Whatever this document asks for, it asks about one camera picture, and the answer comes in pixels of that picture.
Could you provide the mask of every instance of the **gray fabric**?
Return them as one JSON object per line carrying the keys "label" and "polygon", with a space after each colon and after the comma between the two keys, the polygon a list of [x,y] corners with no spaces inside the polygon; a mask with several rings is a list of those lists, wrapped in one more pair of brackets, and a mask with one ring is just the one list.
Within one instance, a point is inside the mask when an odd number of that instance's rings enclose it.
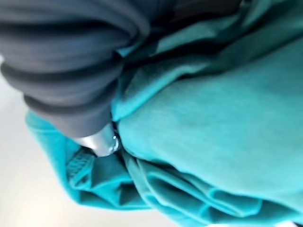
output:
{"label": "gray fabric", "polygon": [[123,70],[115,50],[146,38],[174,2],[0,0],[2,73],[65,135],[94,134],[110,121]]}

